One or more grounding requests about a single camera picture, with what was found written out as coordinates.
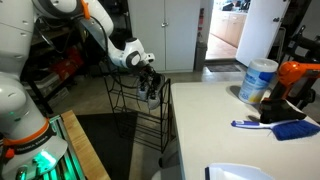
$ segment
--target cable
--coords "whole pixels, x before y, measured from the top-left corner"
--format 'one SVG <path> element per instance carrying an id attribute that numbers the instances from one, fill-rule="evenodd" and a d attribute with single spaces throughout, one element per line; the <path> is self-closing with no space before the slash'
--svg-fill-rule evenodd
<path id="1" fill-rule="evenodd" d="M 54 26 L 54 25 L 51 25 L 50 23 L 48 23 L 48 21 L 46 20 L 46 18 L 44 18 L 44 17 L 42 17 L 42 16 L 40 16 L 38 19 L 42 20 L 48 27 L 53 28 L 53 29 L 55 29 L 55 28 L 61 28 L 61 27 L 64 27 L 64 26 L 66 26 L 66 25 L 68 24 L 68 23 L 64 23 L 64 24 L 59 25 L 59 26 Z"/>
<path id="2" fill-rule="evenodd" d="M 74 30 L 75 25 L 73 25 L 71 31 L 69 32 L 68 37 L 66 39 L 66 42 L 65 42 L 62 50 L 58 50 L 58 48 L 54 45 L 54 43 L 42 33 L 42 31 L 38 28 L 37 25 L 35 25 L 34 27 L 39 32 L 39 34 L 41 35 L 42 39 L 47 42 L 47 44 L 49 44 L 56 52 L 58 52 L 59 54 L 62 54 L 67 49 L 68 42 L 69 42 L 69 39 L 71 37 L 71 32 Z"/>
<path id="3" fill-rule="evenodd" d="M 115 77 L 115 74 L 112 73 L 113 71 L 111 70 L 111 67 L 110 67 L 110 64 L 109 64 L 109 61 L 111 61 L 111 59 L 110 59 L 110 57 L 108 56 L 108 39 L 107 39 L 108 37 L 107 37 L 107 35 L 106 35 L 106 32 L 105 32 L 104 27 L 102 26 L 102 24 L 101 24 L 95 17 L 92 17 L 92 16 L 91 16 L 91 18 L 94 19 L 94 20 L 99 24 L 99 26 L 100 26 L 101 29 L 102 29 L 103 36 L 104 36 L 104 41 L 105 41 L 105 46 L 106 46 L 106 47 L 105 47 L 106 56 L 104 57 L 104 59 L 107 59 L 106 64 L 107 64 L 107 68 L 108 68 L 108 71 L 110 72 L 111 77 L 112 77 L 113 80 L 114 80 L 115 82 L 117 82 L 120 86 L 123 86 L 123 87 L 125 87 L 125 88 L 129 88 L 129 89 L 136 89 L 137 86 L 127 86 L 127 85 L 125 85 L 125 84 L 122 84 L 122 83 Z"/>

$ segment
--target white countertop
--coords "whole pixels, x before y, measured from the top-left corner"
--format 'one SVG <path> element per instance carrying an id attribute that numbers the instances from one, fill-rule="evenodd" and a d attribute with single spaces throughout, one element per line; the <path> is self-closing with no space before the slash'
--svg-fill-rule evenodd
<path id="1" fill-rule="evenodd" d="M 269 129 L 230 125 L 232 120 L 260 117 L 256 108 L 238 99 L 241 83 L 172 85 L 184 179 L 205 179 L 204 169 L 211 163 L 255 166 L 276 179 L 320 179 L 319 134 L 278 141 Z"/>

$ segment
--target gray floor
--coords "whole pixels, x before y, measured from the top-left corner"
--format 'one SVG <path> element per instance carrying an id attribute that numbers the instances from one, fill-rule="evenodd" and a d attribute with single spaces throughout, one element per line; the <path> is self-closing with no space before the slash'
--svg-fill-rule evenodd
<path id="1" fill-rule="evenodd" d="M 170 73 L 165 75 L 167 78 L 171 78 L 172 84 L 179 82 L 242 81 L 245 75 L 245 68 L 237 66 L 241 69 L 241 72 L 212 73 L 207 68 L 204 68 L 203 72 Z M 79 78 L 77 82 L 78 85 L 70 89 L 70 94 L 54 107 L 55 114 L 68 110 L 73 110 L 76 115 L 112 112 L 103 78 Z M 320 121 L 319 105 L 320 98 L 317 97 L 317 101 L 305 108 L 304 112 L 313 119 Z M 130 179 L 151 179 L 152 175 L 160 169 L 158 166 L 159 157 L 161 157 L 159 151 L 134 143 Z"/>

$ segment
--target wire rack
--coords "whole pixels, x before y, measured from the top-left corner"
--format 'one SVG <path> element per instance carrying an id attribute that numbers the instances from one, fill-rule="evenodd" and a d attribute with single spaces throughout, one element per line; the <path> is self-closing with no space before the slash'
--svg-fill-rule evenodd
<path id="1" fill-rule="evenodd" d="M 117 78 L 121 84 L 135 88 L 124 87 L 114 78 Z M 166 79 L 160 88 L 160 105 L 150 110 L 148 102 L 137 96 L 138 79 L 138 76 L 128 74 L 117 74 L 113 78 L 110 75 L 104 75 L 110 105 L 117 120 L 117 128 L 121 137 L 163 152 L 170 138 L 168 132 L 171 124 L 171 106 L 169 105 L 171 80 Z M 128 121 L 128 119 L 134 119 L 129 116 L 134 116 L 136 123 Z M 128 132 L 132 130 L 135 131 L 134 137 L 128 136 Z"/>

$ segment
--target cabinet door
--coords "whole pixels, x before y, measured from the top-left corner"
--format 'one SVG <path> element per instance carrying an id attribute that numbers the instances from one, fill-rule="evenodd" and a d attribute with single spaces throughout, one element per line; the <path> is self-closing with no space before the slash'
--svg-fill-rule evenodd
<path id="1" fill-rule="evenodd" d="M 232 46 L 238 47 L 242 28 L 243 22 L 229 21 L 226 33 L 226 41 Z"/>
<path id="2" fill-rule="evenodd" d="M 216 36 L 222 40 L 226 39 L 226 32 L 228 27 L 228 19 L 219 19 L 216 30 Z"/>
<path id="3" fill-rule="evenodd" d="M 128 1 L 132 34 L 137 37 L 145 52 L 154 53 L 155 61 L 151 66 L 156 71 L 165 70 L 165 31 L 163 0 Z"/>
<path id="4" fill-rule="evenodd" d="M 193 70 L 199 12 L 200 1 L 165 0 L 166 70 Z"/>

